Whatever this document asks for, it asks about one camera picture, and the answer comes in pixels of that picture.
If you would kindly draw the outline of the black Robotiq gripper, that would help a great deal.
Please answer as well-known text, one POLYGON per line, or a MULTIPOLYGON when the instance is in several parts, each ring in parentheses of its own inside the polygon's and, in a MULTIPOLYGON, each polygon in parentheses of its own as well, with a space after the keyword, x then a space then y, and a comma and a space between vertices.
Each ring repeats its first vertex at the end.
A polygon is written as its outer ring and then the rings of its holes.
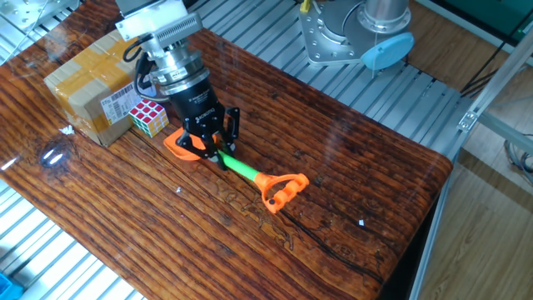
POLYGON ((240 125, 240 109, 230 107, 226 110, 218 101, 209 79, 170 96, 170 102, 176 110, 186 131, 177 131, 177 157, 186 161, 209 159, 221 170, 227 170, 222 155, 200 157, 197 153, 206 152, 208 146, 199 138, 189 133, 217 133, 222 129, 222 140, 227 150, 235 149, 240 125))

